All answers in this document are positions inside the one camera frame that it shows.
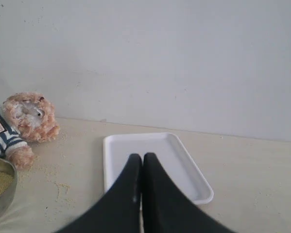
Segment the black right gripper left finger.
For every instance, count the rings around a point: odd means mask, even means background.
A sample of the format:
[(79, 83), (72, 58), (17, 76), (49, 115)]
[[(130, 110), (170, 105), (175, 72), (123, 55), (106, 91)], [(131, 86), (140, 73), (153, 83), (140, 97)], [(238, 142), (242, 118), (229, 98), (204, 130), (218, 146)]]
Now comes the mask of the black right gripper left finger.
[(142, 159), (129, 155), (111, 188), (80, 217), (59, 233), (138, 233)]

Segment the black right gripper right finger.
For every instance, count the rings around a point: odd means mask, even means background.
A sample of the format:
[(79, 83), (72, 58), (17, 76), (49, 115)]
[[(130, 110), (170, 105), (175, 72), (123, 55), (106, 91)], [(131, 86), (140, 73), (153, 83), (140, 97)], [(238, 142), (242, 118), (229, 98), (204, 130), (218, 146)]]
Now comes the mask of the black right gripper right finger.
[(234, 232), (193, 204), (152, 152), (143, 158), (142, 215), (146, 233)]

